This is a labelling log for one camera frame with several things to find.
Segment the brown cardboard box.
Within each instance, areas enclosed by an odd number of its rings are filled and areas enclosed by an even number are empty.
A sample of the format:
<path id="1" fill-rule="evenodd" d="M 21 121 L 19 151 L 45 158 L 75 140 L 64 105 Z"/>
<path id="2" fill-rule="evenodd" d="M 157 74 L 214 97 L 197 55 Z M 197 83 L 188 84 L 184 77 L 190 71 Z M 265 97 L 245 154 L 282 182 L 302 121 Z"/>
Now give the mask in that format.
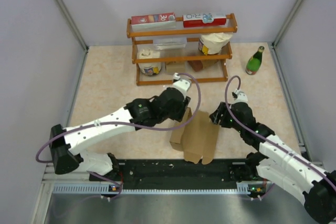
<path id="1" fill-rule="evenodd" d="M 192 119 L 189 124 L 172 131 L 170 145 L 183 152 L 185 161 L 207 165 L 214 159 L 220 126 L 212 123 L 207 112 L 198 111 L 193 115 L 190 108 L 187 108 L 182 123 L 188 119 Z"/>

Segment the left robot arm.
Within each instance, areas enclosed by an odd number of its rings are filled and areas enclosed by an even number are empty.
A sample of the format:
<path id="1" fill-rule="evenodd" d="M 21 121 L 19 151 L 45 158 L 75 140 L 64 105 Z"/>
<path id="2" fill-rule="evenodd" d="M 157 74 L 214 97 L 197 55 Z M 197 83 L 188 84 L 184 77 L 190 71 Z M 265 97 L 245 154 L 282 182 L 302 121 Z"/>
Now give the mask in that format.
<path id="1" fill-rule="evenodd" d="M 87 149 L 119 134 L 137 131 L 142 126 L 151 128 L 167 119 L 180 122 L 190 100 L 178 89 L 167 88 L 160 95 L 134 99 L 117 111 L 87 124 L 69 128 L 53 126 L 50 136 L 56 140 L 49 148 L 55 174 L 93 172 L 107 180 L 116 179 L 119 164 L 115 156 Z"/>

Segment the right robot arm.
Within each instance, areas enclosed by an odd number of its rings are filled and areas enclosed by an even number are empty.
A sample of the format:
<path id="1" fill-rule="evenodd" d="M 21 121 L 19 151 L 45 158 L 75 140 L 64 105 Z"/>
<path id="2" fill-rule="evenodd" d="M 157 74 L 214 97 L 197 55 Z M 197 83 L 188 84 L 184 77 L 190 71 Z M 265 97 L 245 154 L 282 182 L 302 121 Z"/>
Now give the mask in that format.
<path id="1" fill-rule="evenodd" d="M 225 104 L 209 116 L 212 123 L 235 129 L 257 150 L 258 161 L 245 166 L 248 178 L 265 178 L 300 203 L 317 223 L 335 221 L 335 172 L 316 166 L 287 146 L 268 126 L 259 123 L 245 102 Z"/>

